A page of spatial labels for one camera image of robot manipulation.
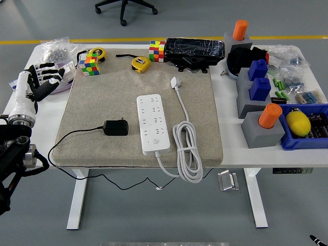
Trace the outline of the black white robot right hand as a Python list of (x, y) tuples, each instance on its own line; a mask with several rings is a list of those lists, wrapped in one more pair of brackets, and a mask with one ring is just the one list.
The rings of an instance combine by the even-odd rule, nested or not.
[(314, 235), (310, 235), (310, 239), (318, 246), (327, 246), (326, 243), (322, 242), (319, 238)]

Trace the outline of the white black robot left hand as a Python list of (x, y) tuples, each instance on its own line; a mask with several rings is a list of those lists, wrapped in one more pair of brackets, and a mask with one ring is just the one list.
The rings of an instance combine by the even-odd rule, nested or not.
[(55, 63), (31, 65), (18, 75), (15, 90), (15, 107), (8, 120), (12, 125), (35, 123), (37, 103), (50, 95), (60, 84), (65, 74), (64, 68)]

